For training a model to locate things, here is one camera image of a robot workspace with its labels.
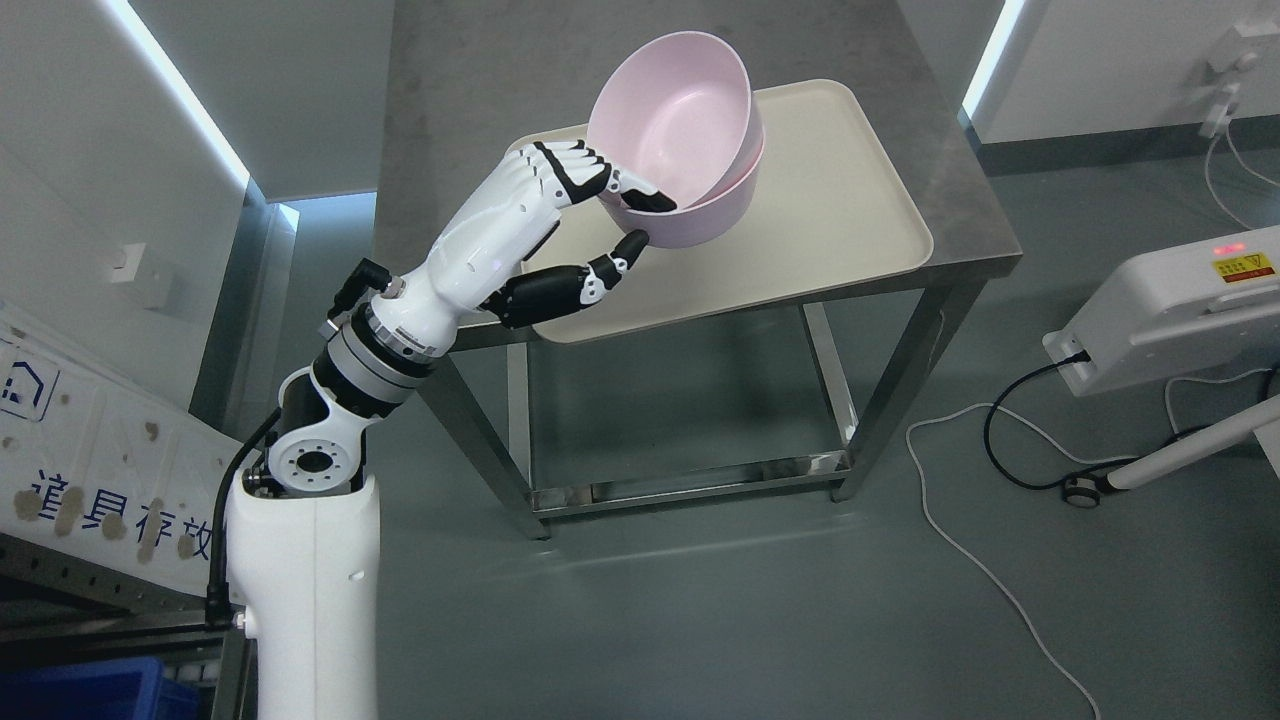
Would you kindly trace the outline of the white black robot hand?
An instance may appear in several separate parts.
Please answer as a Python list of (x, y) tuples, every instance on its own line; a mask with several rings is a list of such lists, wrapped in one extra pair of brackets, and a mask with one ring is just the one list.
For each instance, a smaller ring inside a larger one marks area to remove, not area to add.
[(677, 205), (584, 141), (534, 142), (509, 151), (406, 273), (394, 299), (376, 297), (372, 316), (413, 352), (440, 357), (463, 316), (515, 277), (558, 227), (563, 210), (602, 193), (631, 208), (667, 213)]

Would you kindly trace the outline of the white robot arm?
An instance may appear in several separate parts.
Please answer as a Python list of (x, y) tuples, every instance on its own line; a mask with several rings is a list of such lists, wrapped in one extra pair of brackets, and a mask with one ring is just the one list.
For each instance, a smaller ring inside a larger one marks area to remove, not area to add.
[(426, 380), (492, 284), (425, 261), (366, 263), (344, 283), (319, 355), (289, 374), (215, 501), (206, 618), (259, 659), (261, 719), (375, 719), (381, 546), (367, 430)]

